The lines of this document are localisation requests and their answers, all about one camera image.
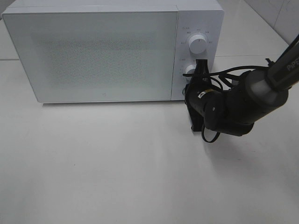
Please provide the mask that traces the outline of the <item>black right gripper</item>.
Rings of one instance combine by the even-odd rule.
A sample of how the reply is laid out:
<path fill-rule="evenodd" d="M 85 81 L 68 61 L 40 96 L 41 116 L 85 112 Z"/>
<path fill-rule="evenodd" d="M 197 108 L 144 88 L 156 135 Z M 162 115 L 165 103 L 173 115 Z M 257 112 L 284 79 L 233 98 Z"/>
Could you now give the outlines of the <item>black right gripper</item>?
<path fill-rule="evenodd" d="M 193 73 L 185 73 L 183 76 L 190 78 L 185 87 L 185 104 L 192 123 L 191 130 L 201 132 L 206 128 L 226 133 L 223 91 L 212 84 L 207 60 L 197 59 Z"/>

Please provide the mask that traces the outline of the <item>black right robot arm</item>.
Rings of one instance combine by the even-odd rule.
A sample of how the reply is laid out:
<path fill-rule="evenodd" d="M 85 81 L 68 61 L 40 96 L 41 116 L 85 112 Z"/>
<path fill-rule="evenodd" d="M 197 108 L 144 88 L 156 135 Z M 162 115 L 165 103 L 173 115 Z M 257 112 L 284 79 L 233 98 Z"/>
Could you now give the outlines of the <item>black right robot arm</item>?
<path fill-rule="evenodd" d="M 185 104 L 193 132 L 205 140 L 206 129 L 233 136 L 248 134 L 256 121 L 283 106 L 299 81 L 299 39 L 268 66 L 238 66 L 211 73 L 207 60 L 197 59 L 185 86 Z"/>

